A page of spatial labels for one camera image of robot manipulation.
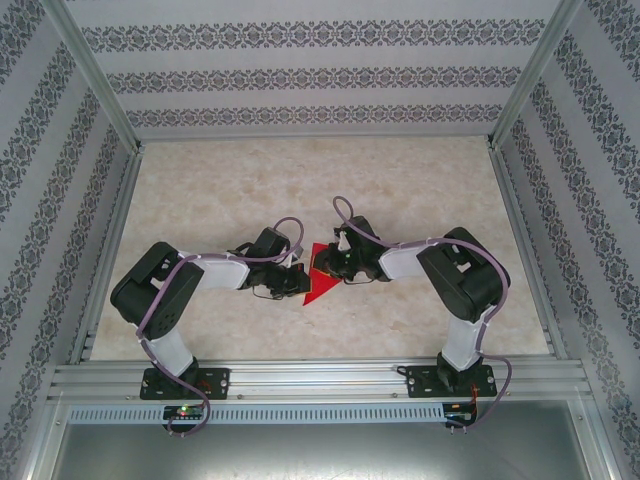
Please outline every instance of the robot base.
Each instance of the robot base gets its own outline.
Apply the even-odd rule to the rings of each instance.
[[[465,382],[455,388],[448,388],[440,379],[436,365],[398,367],[398,373],[407,379],[410,398],[451,398],[472,396],[473,386],[478,397],[495,397],[498,394],[493,369],[489,365],[478,365]]]
[[[207,396],[209,400],[226,400],[229,391],[228,368],[198,368],[195,380],[189,383]],[[200,397],[191,390],[169,380],[155,368],[147,368],[140,388],[141,400],[198,400]]]

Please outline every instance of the red triangular object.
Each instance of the red triangular object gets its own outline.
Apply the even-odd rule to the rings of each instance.
[[[324,272],[321,272],[317,268],[313,268],[313,260],[316,255],[323,250],[329,248],[329,245],[324,243],[314,243],[311,249],[311,267],[309,267],[309,277],[311,277],[311,291],[304,296],[304,303],[307,305],[313,302],[320,295],[327,293],[333,287],[341,282],[339,278],[333,278]]]

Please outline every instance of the marble floor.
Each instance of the marble floor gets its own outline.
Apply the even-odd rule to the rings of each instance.
[[[295,215],[313,242],[341,223],[344,195],[388,241],[466,227],[511,275],[492,321],[489,353],[548,353],[498,185],[481,137],[241,140],[152,143],[145,150],[109,291],[155,242],[224,252]],[[297,238],[295,225],[283,225]],[[200,359],[302,359],[436,355],[448,314],[426,278],[338,285],[303,307],[251,291],[197,293],[179,329]],[[132,325],[105,302],[92,359],[144,359]]]

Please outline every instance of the purple cable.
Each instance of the purple cable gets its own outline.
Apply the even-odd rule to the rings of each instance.
[[[143,333],[144,329],[147,327],[147,324],[149,323],[149,320],[151,320],[151,317],[153,316],[153,313],[158,308],[158,305],[160,304],[160,301],[162,300],[162,297],[164,297],[165,293],[167,292],[167,289],[169,288],[169,285],[171,284],[171,282],[173,281],[175,276],[178,274],[178,271],[180,271],[180,269],[186,263],[192,262],[192,261],[197,260],[199,258],[203,258],[203,259],[207,259],[207,258],[222,258],[222,259],[233,258],[234,260],[239,260],[241,262],[246,262],[246,263],[264,263],[264,262],[273,262],[275,260],[280,260],[281,258],[286,258],[289,255],[291,255],[292,253],[296,252],[298,250],[298,248],[300,247],[300,245],[302,244],[302,238],[304,237],[304,225],[302,225],[302,222],[299,219],[297,219],[296,217],[284,217],[284,218],[281,218],[280,220],[278,220],[273,228],[277,229],[282,223],[284,223],[286,221],[296,222],[298,224],[298,226],[300,227],[300,235],[298,236],[298,240],[296,241],[296,243],[294,243],[293,246],[289,250],[287,250],[286,252],[282,252],[279,255],[275,255],[273,257],[266,257],[266,258],[249,258],[249,257],[238,257],[238,256],[231,255],[231,254],[224,255],[224,254],[220,254],[220,253],[203,253],[203,254],[200,254],[200,255],[189,255],[189,256],[184,257],[183,259],[181,259],[176,264],[176,266],[173,267],[173,269],[171,270],[171,272],[169,273],[169,275],[165,279],[164,284],[162,285],[162,287],[160,288],[160,290],[156,294],[155,298],[153,299],[153,302],[151,302],[151,305],[149,306],[149,309],[147,310],[147,313],[145,313],[144,317],[142,318],[142,321],[140,322],[140,325],[136,329],[136,336],[138,337],[138,341],[139,341],[140,345],[142,346],[142,349],[145,351],[145,353],[147,354],[147,356],[151,360],[151,363],[153,363],[153,365],[158,370],[160,370],[164,375],[166,375],[170,380],[173,380],[178,385],[183,386],[187,390],[192,391],[193,393],[198,395],[200,398],[202,398],[203,406],[205,407],[205,409],[207,411],[206,415],[204,415],[202,417],[202,421],[199,424],[197,424],[195,427],[193,427],[191,430],[189,430],[188,432],[179,433],[178,435],[181,438],[187,437],[189,435],[193,435],[194,433],[196,433],[199,430],[201,430],[202,428],[204,428],[204,426],[209,421],[209,416],[211,415],[211,402],[209,402],[209,399],[207,398],[207,396],[206,396],[206,394],[204,392],[202,392],[201,390],[197,389],[193,385],[190,385],[187,382],[181,380],[177,376],[173,375],[169,370],[167,370],[164,367],[164,365],[162,365],[158,361],[158,358],[154,355],[154,353],[151,351],[151,349],[147,345],[148,341],[144,336],[144,333]],[[171,424],[172,424],[173,420],[174,419],[171,418],[169,420],[169,423],[167,424],[167,430],[169,431],[169,435],[175,435],[176,434],[176,432],[171,430]]]
[[[338,200],[343,201],[347,205],[347,207],[349,207],[349,212],[350,212],[349,218],[347,218],[344,215],[344,213],[342,213],[342,211],[340,211],[340,209],[338,208]],[[509,282],[507,281],[507,276],[505,275],[504,270],[502,269],[498,261],[495,258],[493,258],[493,256],[489,254],[487,251],[473,245],[472,243],[465,242],[464,240],[456,240],[454,238],[430,238],[427,240],[420,240],[417,242],[403,243],[403,244],[385,242],[384,240],[380,240],[379,238],[376,238],[373,235],[370,235],[367,232],[359,229],[357,226],[355,226],[351,222],[351,219],[353,218],[353,213],[354,213],[353,205],[351,205],[351,202],[349,202],[349,200],[347,200],[345,197],[341,195],[337,195],[333,197],[333,208],[335,208],[336,213],[342,219],[342,221],[345,224],[347,224],[351,229],[355,230],[363,237],[383,247],[402,249],[402,248],[411,248],[411,247],[417,247],[420,245],[426,245],[427,248],[429,248],[437,245],[438,243],[447,243],[449,245],[456,245],[477,253],[478,255],[484,257],[491,264],[491,266],[496,270],[496,272],[498,273],[498,276],[500,277],[500,282],[502,283],[502,296],[500,297],[500,300],[498,301],[498,304],[496,305],[496,307],[487,314],[484,321],[482,322],[482,326],[480,327],[480,333],[478,334],[478,338],[476,339],[475,349],[478,352],[478,354],[484,358],[487,358],[489,360],[499,360],[501,362],[504,362],[505,365],[507,366],[507,378],[505,379],[502,389],[500,390],[500,392],[498,392],[496,399],[493,401],[489,409],[475,423],[467,427],[467,430],[471,430],[473,428],[476,428],[478,425],[482,424],[486,420],[486,418],[491,414],[491,412],[493,412],[493,410],[498,405],[500,400],[502,400],[502,397],[504,397],[505,393],[507,392],[507,388],[511,383],[511,377],[513,375],[513,366],[511,365],[511,362],[509,361],[509,359],[500,355],[487,355],[482,353],[481,351],[482,340],[484,339],[484,336],[487,332],[487,325],[489,324],[489,321],[493,317],[495,317],[495,315],[500,311],[500,309],[504,306],[505,302],[507,301]]]

